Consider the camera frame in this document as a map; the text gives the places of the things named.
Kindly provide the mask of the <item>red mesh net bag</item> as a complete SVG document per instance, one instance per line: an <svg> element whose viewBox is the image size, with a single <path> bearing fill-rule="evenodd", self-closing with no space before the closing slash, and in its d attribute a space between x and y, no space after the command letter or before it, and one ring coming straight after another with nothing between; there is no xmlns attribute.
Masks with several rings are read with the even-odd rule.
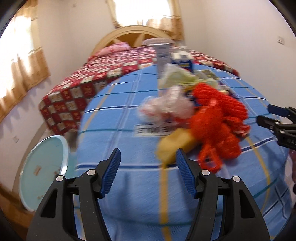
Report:
<svg viewBox="0 0 296 241"><path fill-rule="evenodd" d="M216 173L224 160L235 159L241 154L239 139L224 123L222 109L215 101L195 112L189 119L189 130L201 145L197 161L202 169Z"/></svg>

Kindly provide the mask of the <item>clear pink plastic wrapper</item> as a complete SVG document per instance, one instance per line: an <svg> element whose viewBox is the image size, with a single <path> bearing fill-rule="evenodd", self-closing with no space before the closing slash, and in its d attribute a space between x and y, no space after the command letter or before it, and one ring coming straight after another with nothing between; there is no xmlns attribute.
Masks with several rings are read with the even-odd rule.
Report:
<svg viewBox="0 0 296 241"><path fill-rule="evenodd" d="M160 96L146 97L137 108L137 114L146 123L163 123L176 118L185 120L193 116L194 104L180 85L174 85Z"/></svg>

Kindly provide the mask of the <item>clear green plastic bag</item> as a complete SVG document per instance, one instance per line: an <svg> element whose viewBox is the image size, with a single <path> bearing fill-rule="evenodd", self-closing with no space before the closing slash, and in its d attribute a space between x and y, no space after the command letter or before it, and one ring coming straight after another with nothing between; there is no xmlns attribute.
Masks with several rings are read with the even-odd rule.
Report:
<svg viewBox="0 0 296 241"><path fill-rule="evenodd" d="M177 64L166 64L162 78L159 79L160 88L169 88L180 85L186 90L193 89L197 84L205 83L215 89L220 89L219 81L207 78L200 70L189 72Z"/></svg>

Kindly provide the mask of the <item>wooden dresser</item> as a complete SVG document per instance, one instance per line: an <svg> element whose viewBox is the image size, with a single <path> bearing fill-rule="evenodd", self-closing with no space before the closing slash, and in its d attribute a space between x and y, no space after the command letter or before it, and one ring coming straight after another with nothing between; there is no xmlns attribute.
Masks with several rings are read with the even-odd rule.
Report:
<svg viewBox="0 0 296 241"><path fill-rule="evenodd" d="M1 184L1 210L21 239L26 240L34 212L27 211L22 205L20 197L3 184Z"/></svg>

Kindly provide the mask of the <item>blue plaid table cloth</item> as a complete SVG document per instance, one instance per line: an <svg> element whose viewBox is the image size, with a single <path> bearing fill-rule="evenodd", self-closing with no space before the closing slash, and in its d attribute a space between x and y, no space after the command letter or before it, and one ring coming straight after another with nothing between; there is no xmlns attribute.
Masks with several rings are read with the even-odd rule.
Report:
<svg viewBox="0 0 296 241"><path fill-rule="evenodd" d="M241 155L229 160L218 176L242 178L260 208L270 237L275 237L292 214L285 182L288 150L273 134L256 124L267 115L267 99L247 82L214 69L222 84L247 108L251 130L241 141ZM177 165L163 168L155 156L159 137L135 137L143 124L137 107L158 94L155 65L127 74L107 85L86 108L78 137L78 175L95 168L114 148L121 163L110 192L99 205L112 240L184 240L198 201L186 190Z"/></svg>

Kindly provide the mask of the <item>clear snack packet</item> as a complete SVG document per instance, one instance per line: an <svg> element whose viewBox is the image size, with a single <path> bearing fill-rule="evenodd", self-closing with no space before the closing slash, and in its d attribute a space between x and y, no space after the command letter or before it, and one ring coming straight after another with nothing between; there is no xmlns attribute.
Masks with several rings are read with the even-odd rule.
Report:
<svg viewBox="0 0 296 241"><path fill-rule="evenodd" d="M219 80L219 77L211 70L204 69L204 70L201 70L200 72L203 73L207 78Z"/></svg>

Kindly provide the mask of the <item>red patterned bedspread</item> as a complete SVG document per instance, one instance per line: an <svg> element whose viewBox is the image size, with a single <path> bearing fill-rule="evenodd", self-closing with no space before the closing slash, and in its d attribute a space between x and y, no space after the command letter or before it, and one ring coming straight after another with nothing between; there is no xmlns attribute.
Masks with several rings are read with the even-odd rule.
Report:
<svg viewBox="0 0 296 241"><path fill-rule="evenodd" d="M117 78L156 64L154 47L137 47L90 60L51 89L39 104L47 127L56 135L79 129L88 103Z"/></svg>

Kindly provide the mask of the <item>blue white milk carton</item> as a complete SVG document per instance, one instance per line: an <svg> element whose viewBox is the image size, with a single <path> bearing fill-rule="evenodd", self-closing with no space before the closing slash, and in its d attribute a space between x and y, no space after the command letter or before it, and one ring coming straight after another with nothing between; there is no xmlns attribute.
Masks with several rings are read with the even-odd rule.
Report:
<svg viewBox="0 0 296 241"><path fill-rule="evenodd" d="M193 72L193 57L185 50L171 53L171 62L177 64L180 68Z"/></svg>

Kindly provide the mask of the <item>white label tag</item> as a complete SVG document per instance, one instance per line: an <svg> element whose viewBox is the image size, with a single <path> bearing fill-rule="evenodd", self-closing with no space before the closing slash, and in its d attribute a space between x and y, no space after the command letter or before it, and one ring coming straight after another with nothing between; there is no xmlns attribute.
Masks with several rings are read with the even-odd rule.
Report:
<svg viewBox="0 0 296 241"><path fill-rule="evenodd" d="M133 128L133 135L135 137L162 137L173 133L176 130L174 123L149 123L135 125Z"/></svg>

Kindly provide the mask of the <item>striped pillow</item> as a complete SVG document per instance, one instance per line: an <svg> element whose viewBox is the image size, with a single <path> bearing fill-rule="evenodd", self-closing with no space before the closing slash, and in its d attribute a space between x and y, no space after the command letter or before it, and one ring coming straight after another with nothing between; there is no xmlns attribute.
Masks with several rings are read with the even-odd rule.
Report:
<svg viewBox="0 0 296 241"><path fill-rule="evenodd" d="M155 45L155 44L171 44L175 45L176 42L169 38L151 38L146 39L142 41L142 46L148 46L148 45Z"/></svg>

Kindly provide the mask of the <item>back window beige curtain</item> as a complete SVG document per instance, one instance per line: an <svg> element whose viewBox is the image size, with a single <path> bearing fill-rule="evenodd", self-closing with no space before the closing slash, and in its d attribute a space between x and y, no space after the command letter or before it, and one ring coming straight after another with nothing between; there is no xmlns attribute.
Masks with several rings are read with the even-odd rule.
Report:
<svg viewBox="0 0 296 241"><path fill-rule="evenodd" d="M173 40L184 40L184 27L178 1L106 1L114 27L132 25L161 30Z"/></svg>

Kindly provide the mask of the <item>window beige curtain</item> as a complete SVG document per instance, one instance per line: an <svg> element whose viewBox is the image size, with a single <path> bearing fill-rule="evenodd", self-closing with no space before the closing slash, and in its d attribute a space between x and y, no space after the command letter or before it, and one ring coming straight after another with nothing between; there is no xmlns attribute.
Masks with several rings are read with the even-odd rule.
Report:
<svg viewBox="0 0 296 241"><path fill-rule="evenodd" d="M1 36L1 121L51 74L39 38L38 1L27 1Z"/></svg>
<svg viewBox="0 0 296 241"><path fill-rule="evenodd" d="M161 30L173 40L184 40L184 27L178 1L106 1L114 27L132 25Z"/></svg>

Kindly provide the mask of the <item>left window beige curtain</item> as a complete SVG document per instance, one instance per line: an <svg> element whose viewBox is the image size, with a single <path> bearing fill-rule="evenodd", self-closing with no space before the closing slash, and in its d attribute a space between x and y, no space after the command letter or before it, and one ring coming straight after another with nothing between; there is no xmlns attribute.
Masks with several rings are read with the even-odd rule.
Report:
<svg viewBox="0 0 296 241"><path fill-rule="evenodd" d="M51 74L39 38L38 1L27 1L1 36L1 121Z"/></svg>

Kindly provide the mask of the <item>pink pillow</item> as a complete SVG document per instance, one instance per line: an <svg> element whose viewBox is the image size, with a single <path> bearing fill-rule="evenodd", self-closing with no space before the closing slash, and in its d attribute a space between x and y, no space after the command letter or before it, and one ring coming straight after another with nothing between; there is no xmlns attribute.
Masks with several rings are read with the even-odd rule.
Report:
<svg viewBox="0 0 296 241"><path fill-rule="evenodd" d="M126 51L130 50L131 47L127 42L120 42L112 44L108 47L105 47L101 50L98 50L93 56L95 57L103 57L112 53L120 52L120 51Z"/></svg>

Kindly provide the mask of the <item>wall socket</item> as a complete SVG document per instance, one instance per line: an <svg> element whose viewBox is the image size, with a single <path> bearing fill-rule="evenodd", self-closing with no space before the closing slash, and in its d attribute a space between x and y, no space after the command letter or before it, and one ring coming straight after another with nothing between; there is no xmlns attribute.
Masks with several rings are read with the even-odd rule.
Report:
<svg viewBox="0 0 296 241"><path fill-rule="evenodd" d="M19 138L18 138L17 136L14 136L14 137L13 137L13 141L14 141L15 143L17 143L17 142L19 141Z"/></svg>

